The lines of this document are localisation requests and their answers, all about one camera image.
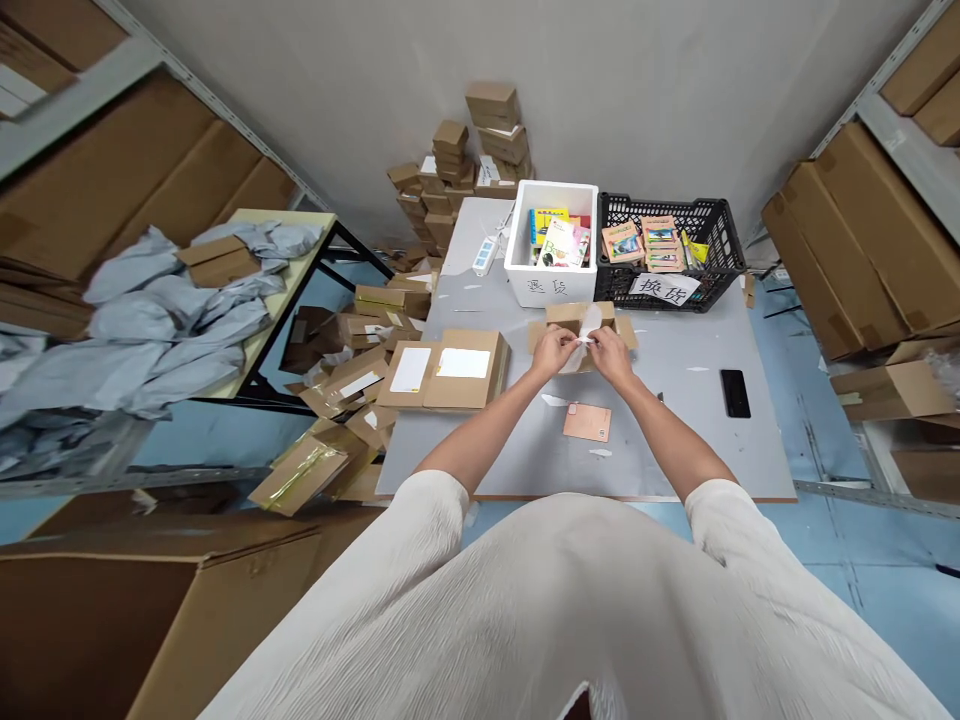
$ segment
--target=black table frame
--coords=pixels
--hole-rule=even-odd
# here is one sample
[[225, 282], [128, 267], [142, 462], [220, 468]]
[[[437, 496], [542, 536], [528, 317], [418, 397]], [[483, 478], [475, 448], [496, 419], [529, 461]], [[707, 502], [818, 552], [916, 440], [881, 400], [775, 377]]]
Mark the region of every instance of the black table frame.
[[[333, 242], [333, 239], [337, 237], [346, 242], [347, 245], [352, 248], [352, 250], [331, 248], [330, 244]], [[370, 250], [370, 248], [368, 248], [362, 242], [357, 240], [357, 238], [354, 237], [353, 234], [347, 230], [339, 220], [335, 220], [333, 226], [330, 228], [330, 232], [328, 232], [326, 237], [321, 240], [320, 249], [317, 251], [317, 254], [310, 263], [310, 266], [304, 273], [303, 280], [297, 287], [293, 289], [290, 300], [287, 302], [287, 306], [273, 321], [273, 325], [270, 328], [270, 335], [267, 337], [266, 342], [263, 344], [263, 348], [260, 350], [260, 354], [250, 367], [250, 370], [247, 371], [246, 375], [243, 377], [243, 381], [240, 384], [240, 388], [237, 390], [237, 394], [232, 398], [192, 398], [193, 400], [214, 403], [217, 405], [232, 405], [234, 407], [270, 410], [272, 412], [282, 412], [293, 415], [314, 415], [314, 412], [308, 408], [303, 400], [298, 398], [296, 395], [288, 395], [287, 393], [279, 392], [275, 387], [273, 387], [273, 385], [270, 384], [270, 381], [264, 377], [263, 373], [260, 371], [260, 368], [264, 359], [269, 354], [270, 348], [273, 347], [273, 344], [277, 341], [277, 338], [280, 336], [280, 333], [286, 326], [290, 315], [296, 309], [297, 302], [299, 302], [303, 291], [313, 279], [314, 273], [319, 271], [350, 292], [356, 292], [357, 286], [343, 277], [330, 265], [325, 264], [323, 262], [324, 260], [353, 260], [368, 262], [388, 280], [392, 278], [394, 274], [393, 270], [387, 267], [387, 265], [385, 265], [383, 261], [377, 257], [376, 253]]]

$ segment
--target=white wall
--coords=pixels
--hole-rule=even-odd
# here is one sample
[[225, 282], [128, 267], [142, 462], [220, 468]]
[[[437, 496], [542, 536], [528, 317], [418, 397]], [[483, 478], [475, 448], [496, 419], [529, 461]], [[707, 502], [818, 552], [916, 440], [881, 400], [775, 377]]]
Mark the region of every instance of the white wall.
[[471, 80], [514, 82], [542, 179], [726, 197], [746, 239], [925, 0], [125, 0], [361, 238], [412, 237], [384, 170]]

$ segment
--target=smartphone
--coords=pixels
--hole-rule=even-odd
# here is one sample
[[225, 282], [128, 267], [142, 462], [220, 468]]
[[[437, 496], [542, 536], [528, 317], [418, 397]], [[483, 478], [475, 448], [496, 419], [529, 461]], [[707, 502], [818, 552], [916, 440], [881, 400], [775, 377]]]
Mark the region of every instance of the smartphone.
[[750, 417], [750, 401], [747, 400], [747, 386], [743, 382], [743, 372], [721, 370], [720, 382], [723, 384], [723, 399], [727, 403], [727, 417]]

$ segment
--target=white shirt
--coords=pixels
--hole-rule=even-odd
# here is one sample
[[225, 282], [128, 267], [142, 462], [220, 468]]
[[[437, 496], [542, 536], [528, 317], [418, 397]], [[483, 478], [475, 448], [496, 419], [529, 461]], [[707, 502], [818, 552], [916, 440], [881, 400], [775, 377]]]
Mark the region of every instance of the white shirt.
[[460, 552], [468, 502], [403, 483], [201, 717], [950, 717], [734, 483], [690, 495], [692, 545], [565, 493]]

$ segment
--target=hand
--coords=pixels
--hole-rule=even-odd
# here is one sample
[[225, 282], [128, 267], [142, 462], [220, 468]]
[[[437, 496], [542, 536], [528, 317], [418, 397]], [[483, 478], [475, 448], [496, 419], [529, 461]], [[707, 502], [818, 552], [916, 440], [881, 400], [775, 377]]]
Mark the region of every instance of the hand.
[[569, 330], [550, 325], [537, 343], [530, 372], [541, 382], [547, 382], [567, 364], [579, 344], [580, 340]]
[[630, 349], [621, 337], [608, 327], [590, 333], [596, 342], [587, 345], [593, 364], [613, 387], [619, 391], [624, 384], [636, 377], [630, 365]]

